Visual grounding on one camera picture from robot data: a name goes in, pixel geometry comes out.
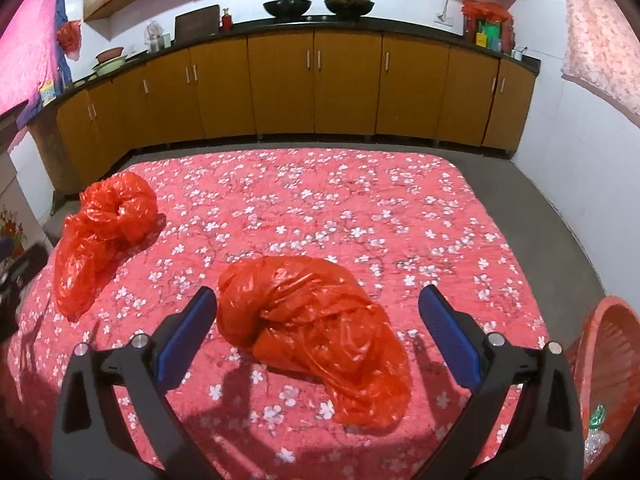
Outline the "orange bag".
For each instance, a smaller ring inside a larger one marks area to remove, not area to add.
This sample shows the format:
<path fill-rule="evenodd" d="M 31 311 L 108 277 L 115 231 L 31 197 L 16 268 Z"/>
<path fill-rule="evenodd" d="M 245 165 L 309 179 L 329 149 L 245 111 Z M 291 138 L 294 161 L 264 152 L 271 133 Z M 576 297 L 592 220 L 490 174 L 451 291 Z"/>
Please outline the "orange bag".
<path fill-rule="evenodd" d="M 118 267 L 154 242 L 163 222 L 151 185 L 134 172 L 89 185 L 80 194 L 78 213 L 66 218 L 55 248 L 58 312 L 68 322 L 78 322 Z"/>

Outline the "red plastic bag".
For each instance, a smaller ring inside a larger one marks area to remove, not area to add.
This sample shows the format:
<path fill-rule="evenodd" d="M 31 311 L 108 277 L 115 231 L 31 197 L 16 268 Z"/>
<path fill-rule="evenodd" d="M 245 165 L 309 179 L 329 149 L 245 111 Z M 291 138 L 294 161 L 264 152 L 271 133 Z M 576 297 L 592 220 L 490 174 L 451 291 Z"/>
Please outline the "red plastic bag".
<path fill-rule="evenodd" d="M 349 270 L 308 256 L 265 256 L 218 280 L 217 327 L 280 372 L 320 380 L 337 422 L 386 429 L 405 416 L 412 378 L 385 309 Z"/>

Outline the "clear bubble wrap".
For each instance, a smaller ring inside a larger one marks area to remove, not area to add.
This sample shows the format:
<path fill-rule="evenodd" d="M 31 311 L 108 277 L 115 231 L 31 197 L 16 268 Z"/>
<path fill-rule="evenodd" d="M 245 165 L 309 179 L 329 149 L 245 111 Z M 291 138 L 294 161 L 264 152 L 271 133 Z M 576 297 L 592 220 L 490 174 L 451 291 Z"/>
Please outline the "clear bubble wrap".
<path fill-rule="evenodd" d="M 588 469 L 603 452 L 611 437 L 602 429 L 589 429 L 585 440 L 584 467 Z"/>

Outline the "green plastic bag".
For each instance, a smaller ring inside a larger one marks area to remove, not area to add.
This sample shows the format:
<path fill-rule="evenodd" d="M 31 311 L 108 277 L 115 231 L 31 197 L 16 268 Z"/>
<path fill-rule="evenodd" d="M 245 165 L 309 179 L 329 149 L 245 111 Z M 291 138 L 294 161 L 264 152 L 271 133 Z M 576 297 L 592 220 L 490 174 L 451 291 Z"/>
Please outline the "green plastic bag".
<path fill-rule="evenodd" d="M 605 406 L 600 403 L 596 406 L 594 411 L 591 413 L 588 422 L 588 429 L 590 431 L 600 430 L 606 419 L 606 409 Z"/>

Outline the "pink hanging cloth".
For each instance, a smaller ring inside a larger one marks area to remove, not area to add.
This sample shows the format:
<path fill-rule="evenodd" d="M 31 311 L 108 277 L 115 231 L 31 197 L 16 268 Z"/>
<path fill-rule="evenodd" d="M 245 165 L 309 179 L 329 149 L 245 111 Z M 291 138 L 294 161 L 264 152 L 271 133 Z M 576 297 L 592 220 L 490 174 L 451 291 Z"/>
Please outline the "pink hanging cloth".
<path fill-rule="evenodd" d="M 56 38 L 66 22 L 65 0 L 23 0 L 1 37 L 1 110 L 26 102 L 21 126 L 72 82 Z"/>

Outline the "stacked basins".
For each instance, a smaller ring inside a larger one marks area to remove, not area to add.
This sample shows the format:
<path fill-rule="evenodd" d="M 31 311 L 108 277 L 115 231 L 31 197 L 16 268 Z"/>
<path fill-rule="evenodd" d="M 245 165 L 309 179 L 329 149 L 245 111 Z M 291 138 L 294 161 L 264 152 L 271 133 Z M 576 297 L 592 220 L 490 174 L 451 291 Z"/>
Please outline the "stacked basins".
<path fill-rule="evenodd" d="M 126 63 L 123 47 L 116 47 L 105 50 L 96 56 L 98 61 L 92 70 L 96 76 L 101 77 L 119 70 Z"/>

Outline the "red bag hanging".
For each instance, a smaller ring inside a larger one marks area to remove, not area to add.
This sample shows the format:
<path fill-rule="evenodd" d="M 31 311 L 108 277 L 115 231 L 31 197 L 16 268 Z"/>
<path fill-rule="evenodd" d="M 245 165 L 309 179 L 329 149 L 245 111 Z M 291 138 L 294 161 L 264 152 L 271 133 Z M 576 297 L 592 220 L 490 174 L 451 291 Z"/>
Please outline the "red bag hanging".
<path fill-rule="evenodd" d="M 81 50 L 81 20 L 67 21 L 56 32 L 62 52 L 72 61 L 78 61 Z"/>

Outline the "glass jar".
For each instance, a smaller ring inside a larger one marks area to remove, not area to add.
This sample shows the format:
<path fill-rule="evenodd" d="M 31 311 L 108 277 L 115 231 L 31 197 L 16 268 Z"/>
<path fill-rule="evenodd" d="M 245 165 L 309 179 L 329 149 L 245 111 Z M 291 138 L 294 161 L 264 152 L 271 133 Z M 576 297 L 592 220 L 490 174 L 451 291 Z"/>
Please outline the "glass jar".
<path fill-rule="evenodd" d="M 146 24 L 144 36 L 150 53 L 160 52 L 165 47 L 164 30 L 157 21 Z"/>

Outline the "dark cutting board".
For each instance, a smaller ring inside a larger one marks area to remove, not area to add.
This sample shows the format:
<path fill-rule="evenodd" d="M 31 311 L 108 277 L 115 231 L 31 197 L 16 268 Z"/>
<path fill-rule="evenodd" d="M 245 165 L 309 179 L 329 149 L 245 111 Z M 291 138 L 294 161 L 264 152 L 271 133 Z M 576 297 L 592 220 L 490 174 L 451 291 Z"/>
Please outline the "dark cutting board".
<path fill-rule="evenodd" d="M 175 18 L 175 45 L 217 35 L 220 27 L 220 6 L 206 6 L 177 15 Z"/>

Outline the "small red bottle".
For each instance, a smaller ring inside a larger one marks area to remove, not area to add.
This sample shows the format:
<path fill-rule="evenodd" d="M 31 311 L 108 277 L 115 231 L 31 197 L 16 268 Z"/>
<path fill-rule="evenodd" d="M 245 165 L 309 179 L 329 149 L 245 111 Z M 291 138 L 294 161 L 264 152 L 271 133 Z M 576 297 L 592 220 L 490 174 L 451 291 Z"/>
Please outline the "small red bottle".
<path fill-rule="evenodd" d="M 232 16 L 229 13 L 229 9 L 223 8 L 222 17 L 221 17 L 221 29 L 224 32 L 230 32 L 232 28 L 233 28 L 233 22 L 232 22 Z"/>

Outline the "black wok left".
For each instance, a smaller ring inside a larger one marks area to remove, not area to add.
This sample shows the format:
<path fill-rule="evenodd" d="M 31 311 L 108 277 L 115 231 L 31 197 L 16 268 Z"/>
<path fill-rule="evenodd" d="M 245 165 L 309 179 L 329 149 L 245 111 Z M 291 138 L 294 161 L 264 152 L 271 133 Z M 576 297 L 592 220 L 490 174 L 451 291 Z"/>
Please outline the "black wok left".
<path fill-rule="evenodd" d="M 311 7 L 310 0 L 272 0 L 263 5 L 273 18 L 278 20 L 295 20 L 303 16 Z"/>

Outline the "white cup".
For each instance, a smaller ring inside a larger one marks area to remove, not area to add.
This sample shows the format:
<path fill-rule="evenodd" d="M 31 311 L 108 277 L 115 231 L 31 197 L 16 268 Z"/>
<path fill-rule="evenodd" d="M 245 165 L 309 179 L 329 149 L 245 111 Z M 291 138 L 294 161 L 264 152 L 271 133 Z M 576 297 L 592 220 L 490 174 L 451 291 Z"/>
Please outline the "white cup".
<path fill-rule="evenodd" d="M 512 58 L 515 61 L 522 62 L 527 50 L 528 47 L 515 47 L 512 51 Z"/>

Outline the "pink floral curtain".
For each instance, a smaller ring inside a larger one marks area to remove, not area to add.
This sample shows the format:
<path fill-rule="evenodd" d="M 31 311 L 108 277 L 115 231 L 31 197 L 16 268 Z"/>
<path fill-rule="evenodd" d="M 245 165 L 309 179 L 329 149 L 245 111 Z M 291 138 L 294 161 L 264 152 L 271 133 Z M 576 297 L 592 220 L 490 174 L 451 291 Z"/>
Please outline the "pink floral curtain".
<path fill-rule="evenodd" d="M 563 78 L 639 122 L 639 39 L 615 0 L 565 0 Z"/>

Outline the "black wok with lid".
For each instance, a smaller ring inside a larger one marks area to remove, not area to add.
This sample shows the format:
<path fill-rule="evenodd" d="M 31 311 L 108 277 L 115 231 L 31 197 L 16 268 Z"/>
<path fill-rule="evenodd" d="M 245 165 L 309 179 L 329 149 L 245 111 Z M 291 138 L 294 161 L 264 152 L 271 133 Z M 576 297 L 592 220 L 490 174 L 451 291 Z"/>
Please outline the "black wok with lid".
<path fill-rule="evenodd" d="M 372 0 L 324 0 L 326 8 L 344 20 L 356 20 L 369 14 L 373 7 Z"/>

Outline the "red bag on containers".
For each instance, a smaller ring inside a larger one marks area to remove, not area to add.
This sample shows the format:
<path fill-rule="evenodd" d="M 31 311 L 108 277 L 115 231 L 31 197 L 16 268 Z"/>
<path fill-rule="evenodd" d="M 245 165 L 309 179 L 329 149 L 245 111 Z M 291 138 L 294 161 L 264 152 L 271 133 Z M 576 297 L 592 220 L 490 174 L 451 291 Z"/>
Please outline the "red bag on containers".
<path fill-rule="evenodd" d="M 470 44 L 511 55 L 515 46 L 514 19 L 499 3 L 464 0 L 463 38 Z"/>

